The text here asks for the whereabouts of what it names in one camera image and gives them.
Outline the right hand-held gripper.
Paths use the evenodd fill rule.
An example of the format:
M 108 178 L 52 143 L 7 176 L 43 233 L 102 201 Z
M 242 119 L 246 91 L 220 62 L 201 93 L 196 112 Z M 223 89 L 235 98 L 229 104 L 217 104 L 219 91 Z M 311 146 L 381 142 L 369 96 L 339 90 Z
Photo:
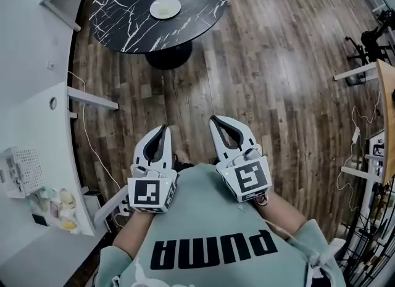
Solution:
M 220 161 L 216 169 L 234 198 L 245 202 L 266 195 L 272 186 L 268 160 L 250 128 L 221 115 L 210 117 L 209 128 Z M 230 160 L 229 154 L 239 155 Z

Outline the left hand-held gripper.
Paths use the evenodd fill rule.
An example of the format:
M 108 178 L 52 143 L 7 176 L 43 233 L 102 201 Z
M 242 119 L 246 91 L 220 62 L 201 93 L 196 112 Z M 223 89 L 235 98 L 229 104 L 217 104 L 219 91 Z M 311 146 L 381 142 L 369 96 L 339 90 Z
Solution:
M 172 169 L 171 132 L 161 125 L 147 133 L 135 146 L 128 178 L 130 207 L 139 212 L 166 213 L 177 188 L 179 174 Z

